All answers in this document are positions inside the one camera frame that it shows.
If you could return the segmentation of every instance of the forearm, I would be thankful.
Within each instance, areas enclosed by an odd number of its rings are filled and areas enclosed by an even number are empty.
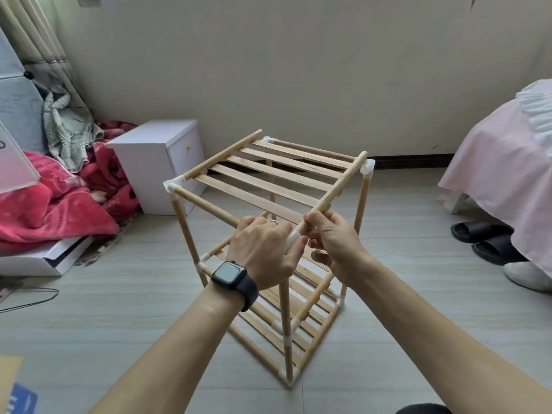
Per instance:
[[[210,283],[91,412],[183,413],[243,305],[239,294]]]
[[[552,393],[454,325],[378,263],[355,292],[455,414],[541,414]]]

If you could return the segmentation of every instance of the pink bed sheet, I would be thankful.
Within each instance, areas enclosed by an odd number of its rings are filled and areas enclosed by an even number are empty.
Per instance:
[[[517,99],[478,123],[439,182],[514,228],[512,244],[552,277],[552,158]]]

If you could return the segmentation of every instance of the black watch strap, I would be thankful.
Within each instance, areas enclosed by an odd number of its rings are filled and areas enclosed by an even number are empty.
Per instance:
[[[235,290],[241,293],[245,298],[245,306],[242,309],[244,313],[247,311],[259,296],[259,289],[252,278],[246,273],[245,276],[236,285]]]

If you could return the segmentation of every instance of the person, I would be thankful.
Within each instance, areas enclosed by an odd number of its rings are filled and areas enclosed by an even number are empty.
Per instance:
[[[544,414],[552,392],[439,313],[362,246],[335,212],[305,215],[311,231],[284,254],[288,222],[243,218],[227,258],[259,290],[289,278],[308,243],[313,259],[358,294],[436,391],[444,406],[414,405],[400,414]],[[188,310],[113,385],[92,413],[183,413],[232,320],[245,305],[239,292],[213,281]]]

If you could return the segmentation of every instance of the black cable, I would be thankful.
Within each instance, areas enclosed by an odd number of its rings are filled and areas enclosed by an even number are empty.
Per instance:
[[[52,299],[54,299],[56,296],[58,296],[60,294],[60,290],[59,289],[54,289],[52,287],[38,287],[38,286],[20,286],[18,288],[16,288],[16,290],[14,290],[12,293],[16,293],[16,291],[18,291],[19,289],[30,289],[30,290],[33,290],[34,292],[54,292],[54,294],[47,298],[47,299],[42,299],[41,301],[36,301],[36,302],[30,302],[28,304],[23,304],[23,305],[17,305],[17,306],[11,306],[9,308],[4,308],[4,309],[0,309],[0,313],[8,313],[10,311],[15,311],[17,309],[21,309],[21,308],[27,308],[29,306],[34,306],[34,305],[38,305],[38,304],[43,304],[45,302],[48,302],[48,301],[51,301]]]

